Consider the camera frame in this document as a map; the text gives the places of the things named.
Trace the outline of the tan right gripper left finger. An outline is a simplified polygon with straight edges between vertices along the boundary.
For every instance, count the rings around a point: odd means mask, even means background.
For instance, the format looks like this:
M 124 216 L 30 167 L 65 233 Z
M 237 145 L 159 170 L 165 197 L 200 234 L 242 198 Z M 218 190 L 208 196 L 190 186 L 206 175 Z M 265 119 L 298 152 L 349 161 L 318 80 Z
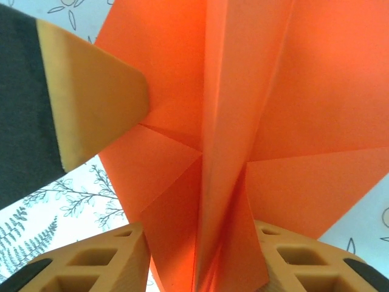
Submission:
M 140 223 L 41 254 L 8 279 L 9 291 L 144 292 L 150 250 Z

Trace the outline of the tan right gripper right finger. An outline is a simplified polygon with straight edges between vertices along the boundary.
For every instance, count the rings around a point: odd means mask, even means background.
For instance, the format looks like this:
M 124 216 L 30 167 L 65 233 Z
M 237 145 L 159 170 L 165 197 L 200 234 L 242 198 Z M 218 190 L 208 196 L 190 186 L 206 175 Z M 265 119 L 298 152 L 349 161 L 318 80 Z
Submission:
M 388 291 L 388 279 L 348 251 L 263 221 L 255 226 L 269 275 L 260 291 Z

